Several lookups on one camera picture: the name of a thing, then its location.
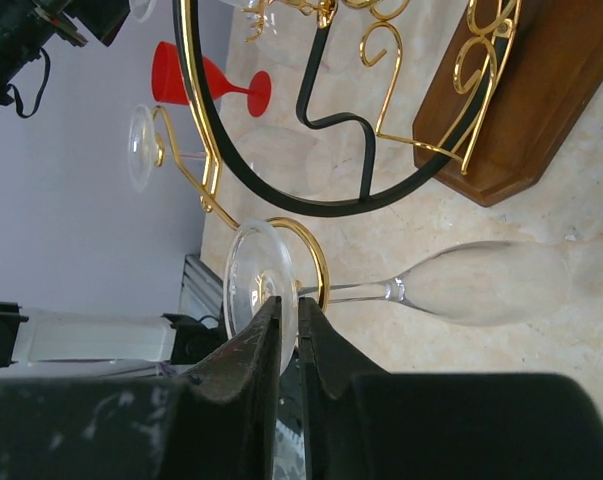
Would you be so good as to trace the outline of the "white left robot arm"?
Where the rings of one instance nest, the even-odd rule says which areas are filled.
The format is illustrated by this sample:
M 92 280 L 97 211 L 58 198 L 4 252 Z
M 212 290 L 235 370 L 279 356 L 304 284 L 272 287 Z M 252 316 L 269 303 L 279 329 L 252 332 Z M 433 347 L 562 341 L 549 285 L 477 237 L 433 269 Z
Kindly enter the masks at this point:
M 171 7 L 111 47 L 51 41 L 35 117 L 0 107 L 0 301 L 24 322 L 1 378 L 171 376 L 171 312 L 213 328 L 220 282 L 199 262 L 203 212 L 172 161 L 141 166 L 132 121 Z

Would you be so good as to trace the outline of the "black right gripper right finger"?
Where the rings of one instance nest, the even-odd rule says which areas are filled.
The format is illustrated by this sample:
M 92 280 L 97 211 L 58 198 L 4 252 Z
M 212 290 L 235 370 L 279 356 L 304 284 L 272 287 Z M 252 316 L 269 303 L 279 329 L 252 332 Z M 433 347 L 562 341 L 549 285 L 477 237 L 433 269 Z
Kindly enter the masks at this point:
M 311 479 L 603 479 L 603 421 L 546 373 L 390 373 L 302 299 Z

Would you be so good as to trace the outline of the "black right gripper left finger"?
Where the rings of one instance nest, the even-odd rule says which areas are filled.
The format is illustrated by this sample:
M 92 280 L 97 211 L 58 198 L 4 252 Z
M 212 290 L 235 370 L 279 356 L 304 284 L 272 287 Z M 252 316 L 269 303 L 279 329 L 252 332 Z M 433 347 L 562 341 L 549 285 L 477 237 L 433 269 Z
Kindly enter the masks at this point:
M 0 379 L 0 479 L 268 479 L 282 302 L 173 378 Z

